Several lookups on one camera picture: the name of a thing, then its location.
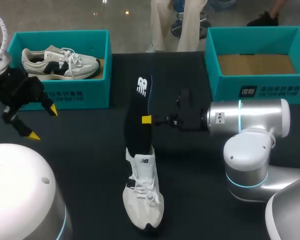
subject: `white sneaker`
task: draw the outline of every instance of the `white sneaker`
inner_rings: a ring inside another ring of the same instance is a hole
[[[157,228],[164,215],[164,197],[159,192],[155,150],[151,155],[130,156],[125,150],[128,179],[123,191],[123,203],[132,223],[139,229]]]
[[[29,77],[40,80],[89,79],[98,74],[99,59],[77,54],[70,48],[48,47],[44,51],[22,51],[22,65]]]
[[[149,48],[145,52],[148,53],[148,54],[151,54],[151,53],[163,53],[164,50],[162,50],[162,51],[155,50],[154,46],[151,44],[149,46]]]

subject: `new balance sneaker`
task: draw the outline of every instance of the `new balance sneaker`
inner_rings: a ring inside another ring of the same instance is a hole
[[[132,157],[125,150],[128,178],[123,191],[123,203],[132,223],[141,230],[157,228],[164,215],[164,197],[159,192],[155,150],[151,155]]]
[[[22,51],[22,65],[29,77],[40,80],[90,79],[100,69],[99,59],[77,54],[70,48],[48,47],[44,51]]]

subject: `n logo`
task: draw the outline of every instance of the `n logo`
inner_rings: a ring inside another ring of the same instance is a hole
[[[47,64],[43,72],[45,74],[56,74],[64,76],[66,71],[69,69],[68,63],[65,62],[57,62],[57,61],[51,61]]]
[[[137,90],[138,93],[140,93],[144,97],[146,96],[147,85],[148,85],[147,80],[143,79],[142,77],[139,77],[138,87],[136,88],[136,90]]]

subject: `black table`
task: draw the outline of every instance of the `black table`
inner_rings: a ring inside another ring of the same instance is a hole
[[[149,237],[130,222],[122,200],[126,184],[123,118],[131,84],[140,73],[153,77],[151,113],[177,110],[179,90],[192,88],[197,103],[211,102],[202,52],[114,54],[111,108],[21,112],[41,141],[20,138],[0,118],[0,143],[40,153],[51,165],[71,215],[74,240],[142,240]],[[0,105],[0,116],[4,107]],[[290,134],[278,139],[271,164],[300,168],[300,105],[291,106]],[[167,126],[154,130],[162,228],[155,239],[267,240],[265,204],[243,203],[227,190],[224,137],[182,133]]]

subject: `open box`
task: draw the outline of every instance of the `open box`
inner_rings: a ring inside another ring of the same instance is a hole
[[[112,50],[107,30],[16,32],[8,52],[11,67],[22,67],[23,49],[43,51],[50,45],[70,48],[78,54],[100,59],[101,72],[93,79],[45,80],[44,91],[60,109],[100,109],[109,107]],[[30,103],[22,110],[43,110],[40,103]]]
[[[211,27],[204,58],[214,101],[300,104],[300,27]]]

